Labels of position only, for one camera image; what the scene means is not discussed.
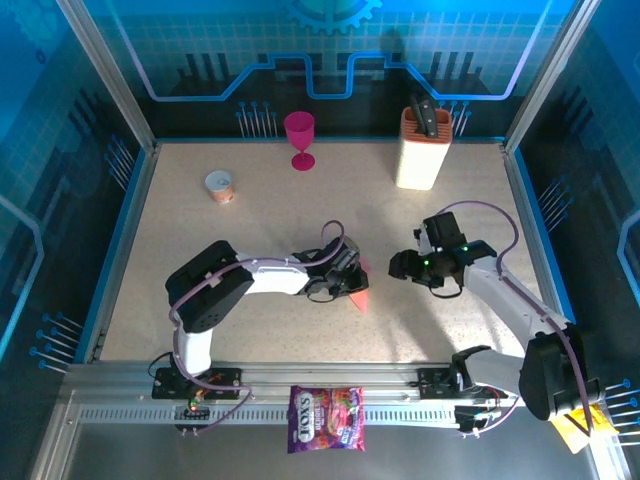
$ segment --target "yellow paper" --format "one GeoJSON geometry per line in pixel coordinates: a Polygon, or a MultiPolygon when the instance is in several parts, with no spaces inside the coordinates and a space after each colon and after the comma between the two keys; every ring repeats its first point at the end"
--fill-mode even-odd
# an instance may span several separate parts
{"type": "MultiPolygon", "coordinates": [[[[593,418],[594,432],[591,433],[592,437],[595,435],[610,436],[618,434],[618,431],[613,428],[613,425],[611,425],[611,422],[604,416],[600,407],[590,405],[589,409],[591,410],[591,416],[593,418]]],[[[574,410],[569,416],[578,422],[585,430],[587,429],[587,420],[582,408],[574,410]]],[[[556,427],[556,430],[558,430],[558,433],[562,436],[571,453],[576,454],[589,445],[591,438],[564,415],[552,419],[551,423],[556,427]]]]}

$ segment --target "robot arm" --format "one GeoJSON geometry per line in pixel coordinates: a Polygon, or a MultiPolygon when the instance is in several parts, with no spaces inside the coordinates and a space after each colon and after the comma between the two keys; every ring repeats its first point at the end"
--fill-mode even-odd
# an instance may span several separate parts
{"type": "Polygon", "coordinates": [[[583,333],[566,318],[551,310],[522,285],[496,252],[483,241],[467,242],[453,213],[427,218],[414,230],[418,251],[397,253],[389,274],[433,290],[451,277],[458,292],[463,287],[482,299],[509,327],[523,346],[524,359],[500,354],[487,346],[472,347],[453,355],[452,368],[462,377],[461,388],[491,385],[519,394],[529,410],[542,420],[568,413],[581,406],[567,352],[550,318],[564,331],[576,352],[587,386],[589,402],[602,398],[604,389],[588,361],[583,333]]]}
{"type": "MultiPolygon", "coordinates": [[[[247,263],[230,270],[218,283],[191,297],[178,309],[182,320],[178,341],[187,372],[197,376],[210,368],[213,329],[244,295],[277,292],[305,295],[317,301],[315,296],[326,290],[331,301],[368,288],[367,274],[360,266],[359,249],[349,237],[344,237],[342,247],[331,260],[304,266],[327,256],[339,241],[340,238],[335,238],[323,249],[293,253],[287,259],[288,264],[282,261],[247,263]]],[[[215,242],[169,277],[165,283],[169,303],[173,306],[203,279],[225,266],[249,258],[237,253],[226,241],[215,242]]]]}

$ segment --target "small cup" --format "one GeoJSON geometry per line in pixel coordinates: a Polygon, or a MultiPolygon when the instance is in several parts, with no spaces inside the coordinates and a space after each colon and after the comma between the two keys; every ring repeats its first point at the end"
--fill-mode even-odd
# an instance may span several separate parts
{"type": "Polygon", "coordinates": [[[216,203],[229,203],[233,200],[233,182],[229,172],[224,170],[211,172],[204,179],[204,186],[207,188],[209,196],[216,203]]]}

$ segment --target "glass wall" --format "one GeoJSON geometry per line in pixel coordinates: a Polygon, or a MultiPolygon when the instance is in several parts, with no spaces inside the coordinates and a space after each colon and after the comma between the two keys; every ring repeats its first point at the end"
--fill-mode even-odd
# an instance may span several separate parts
{"type": "Polygon", "coordinates": [[[55,2],[0,2],[0,52],[0,476],[24,479],[139,147],[55,2]]]}
{"type": "MultiPolygon", "coordinates": [[[[638,18],[637,1],[602,0],[521,145],[576,321],[595,333],[608,383],[628,377],[632,389],[640,386],[638,18]]],[[[638,450],[627,451],[640,471],[638,450]]]]}
{"type": "Polygon", "coordinates": [[[397,135],[411,92],[458,137],[505,135],[573,0],[236,0],[87,6],[158,137],[397,135]]]}

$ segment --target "candy bag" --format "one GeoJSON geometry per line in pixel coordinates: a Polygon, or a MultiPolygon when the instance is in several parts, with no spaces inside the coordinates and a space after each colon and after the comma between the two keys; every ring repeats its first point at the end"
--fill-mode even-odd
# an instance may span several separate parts
{"type": "Polygon", "coordinates": [[[364,451],[362,388],[291,387],[288,453],[364,451]]]}

